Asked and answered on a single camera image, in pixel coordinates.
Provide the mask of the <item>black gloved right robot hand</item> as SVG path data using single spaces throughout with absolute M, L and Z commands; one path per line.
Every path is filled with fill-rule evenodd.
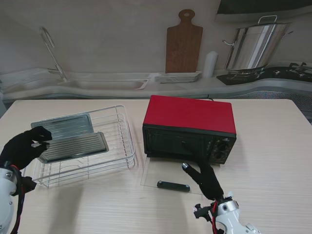
M 188 163 L 182 163 L 182 169 L 199 186 L 203 195 L 209 200 L 220 200 L 224 192 L 216 178 L 213 168 L 206 161 L 198 161 L 200 172 Z

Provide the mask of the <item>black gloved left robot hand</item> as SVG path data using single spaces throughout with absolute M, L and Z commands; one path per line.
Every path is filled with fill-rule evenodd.
M 0 165 L 10 162 L 18 169 L 27 167 L 49 147 L 52 134 L 42 126 L 25 131 L 9 140 L 0 155 Z

